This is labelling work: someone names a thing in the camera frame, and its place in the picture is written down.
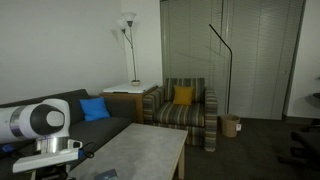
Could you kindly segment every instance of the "gray table top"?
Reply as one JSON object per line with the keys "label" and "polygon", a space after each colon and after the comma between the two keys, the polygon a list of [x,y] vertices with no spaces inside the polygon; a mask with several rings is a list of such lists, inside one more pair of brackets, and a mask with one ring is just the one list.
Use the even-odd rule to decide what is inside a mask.
{"label": "gray table top", "polygon": [[69,175],[77,180],[115,169],[120,180],[172,179],[187,131],[131,124]]}

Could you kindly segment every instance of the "wicker basket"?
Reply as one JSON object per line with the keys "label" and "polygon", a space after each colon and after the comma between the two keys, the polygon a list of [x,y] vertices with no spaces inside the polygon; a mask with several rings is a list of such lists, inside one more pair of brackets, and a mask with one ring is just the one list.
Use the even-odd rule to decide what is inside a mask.
{"label": "wicker basket", "polygon": [[227,137],[236,137],[236,125],[239,124],[240,118],[233,114],[221,115],[222,134]]}

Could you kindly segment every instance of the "armchair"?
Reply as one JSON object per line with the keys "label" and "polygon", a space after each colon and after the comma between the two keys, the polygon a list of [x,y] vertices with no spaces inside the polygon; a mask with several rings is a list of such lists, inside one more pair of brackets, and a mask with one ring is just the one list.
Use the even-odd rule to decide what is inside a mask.
{"label": "armchair", "polygon": [[[191,105],[173,103],[174,85],[194,87]],[[167,78],[143,98],[145,124],[188,131],[186,144],[216,148],[218,102],[214,90],[205,87],[204,78]]]}

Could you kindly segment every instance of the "wooden side table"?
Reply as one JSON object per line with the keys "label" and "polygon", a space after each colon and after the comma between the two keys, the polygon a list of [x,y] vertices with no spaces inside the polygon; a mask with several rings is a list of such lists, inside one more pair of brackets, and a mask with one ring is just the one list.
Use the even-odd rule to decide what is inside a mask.
{"label": "wooden side table", "polygon": [[143,124],[143,102],[145,95],[154,91],[157,88],[156,84],[142,83],[140,86],[132,86],[130,83],[121,84],[118,86],[106,88],[100,94],[103,97],[119,97],[133,98],[136,101],[137,123]]}

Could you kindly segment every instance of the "wall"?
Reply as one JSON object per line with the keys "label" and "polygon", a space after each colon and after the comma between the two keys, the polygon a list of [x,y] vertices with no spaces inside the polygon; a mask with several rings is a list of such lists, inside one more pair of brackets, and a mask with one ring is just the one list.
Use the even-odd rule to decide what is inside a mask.
{"label": "wall", "polygon": [[296,63],[284,114],[289,117],[320,118],[320,1],[307,0]]}
{"label": "wall", "polygon": [[[159,0],[121,0],[121,7],[122,12],[137,13],[132,26],[137,79],[162,85]],[[128,77],[133,80],[132,52],[129,43],[125,44]]]}
{"label": "wall", "polygon": [[0,103],[128,82],[120,14],[118,0],[1,0]]}

